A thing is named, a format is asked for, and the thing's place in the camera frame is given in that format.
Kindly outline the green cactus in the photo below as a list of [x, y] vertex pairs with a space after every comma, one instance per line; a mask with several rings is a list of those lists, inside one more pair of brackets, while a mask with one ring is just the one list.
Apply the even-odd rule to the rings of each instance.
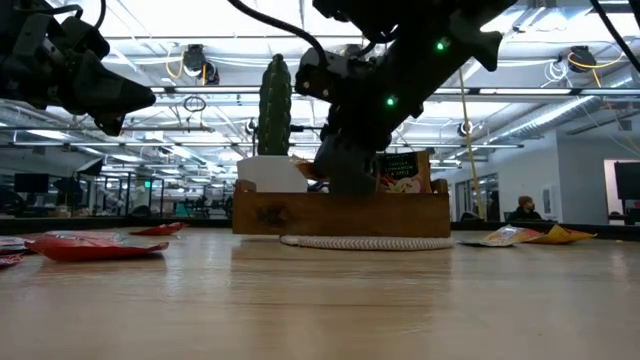
[[282, 54], [276, 54], [263, 73], [259, 90], [259, 155], [288, 155], [291, 96], [291, 74], [288, 65]]

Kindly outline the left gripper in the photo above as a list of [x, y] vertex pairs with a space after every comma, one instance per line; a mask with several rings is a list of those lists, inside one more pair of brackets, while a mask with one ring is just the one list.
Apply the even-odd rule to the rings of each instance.
[[[107, 10], [106, 0], [99, 2], [91, 24], [98, 30]], [[82, 16], [78, 4], [54, 8], [46, 0], [21, 0], [21, 100], [36, 108], [54, 105], [73, 115], [90, 115], [105, 134], [117, 136], [126, 114], [152, 106], [154, 94], [108, 70], [94, 52], [78, 53], [61, 44], [62, 22]]]

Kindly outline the person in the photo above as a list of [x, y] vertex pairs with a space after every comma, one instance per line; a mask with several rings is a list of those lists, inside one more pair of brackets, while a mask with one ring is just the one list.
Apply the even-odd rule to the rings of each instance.
[[523, 195], [518, 198], [518, 207], [506, 217], [507, 221], [530, 222], [541, 221], [541, 215], [535, 209], [532, 197]]

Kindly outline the long ceiling light rail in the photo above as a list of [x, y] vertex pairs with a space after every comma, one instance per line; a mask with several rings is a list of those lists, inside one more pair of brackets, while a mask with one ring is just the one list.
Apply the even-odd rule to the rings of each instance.
[[[151, 87], [154, 94], [257, 94], [259, 86]], [[465, 88], [470, 95], [640, 96], [640, 88]]]

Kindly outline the silver air duct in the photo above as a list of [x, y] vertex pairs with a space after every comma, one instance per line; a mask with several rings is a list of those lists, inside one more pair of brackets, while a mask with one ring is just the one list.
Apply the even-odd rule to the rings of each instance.
[[496, 132], [488, 142], [497, 143], [510, 138], [537, 136], [580, 117], [582, 110], [592, 111], [599, 108], [604, 104], [605, 97], [634, 95], [640, 96], [640, 75], [636, 70], [631, 70], [628, 74], [620, 72], [608, 82], [604, 82], [602, 88], [572, 88], [567, 101], [545, 105], [524, 115], [512, 122], [508, 129]]

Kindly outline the wooden three-compartment tray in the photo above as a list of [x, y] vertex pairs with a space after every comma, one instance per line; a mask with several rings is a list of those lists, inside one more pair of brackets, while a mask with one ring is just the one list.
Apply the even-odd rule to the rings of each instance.
[[240, 180], [233, 196], [232, 230], [242, 235], [447, 238], [449, 197], [439, 193], [364, 197], [266, 193]]

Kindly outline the white hexagonal plant pot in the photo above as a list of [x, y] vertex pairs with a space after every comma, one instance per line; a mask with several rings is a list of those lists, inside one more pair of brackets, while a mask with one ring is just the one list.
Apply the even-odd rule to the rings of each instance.
[[237, 163], [238, 179], [260, 193], [306, 193], [308, 182], [288, 156], [258, 155]]

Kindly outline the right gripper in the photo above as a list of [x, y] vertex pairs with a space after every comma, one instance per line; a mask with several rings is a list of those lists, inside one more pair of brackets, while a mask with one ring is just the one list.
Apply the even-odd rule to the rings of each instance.
[[374, 153], [368, 150], [385, 149], [391, 133], [407, 117], [423, 112], [430, 96], [429, 65], [428, 49], [391, 47], [347, 81], [327, 117], [329, 131], [337, 134], [322, 141], [314, 160], [327, 193], [377, 191]]

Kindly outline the dark monitor screen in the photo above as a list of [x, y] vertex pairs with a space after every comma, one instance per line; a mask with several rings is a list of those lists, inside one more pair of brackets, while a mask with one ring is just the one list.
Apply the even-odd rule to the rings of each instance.
[[47, 193], [50, 176], [46, 173], [16, 173], [14, 175], [14, 192]]
[[618, 198], [640, 201], [640, 162], [616, 162], [614, 170]]

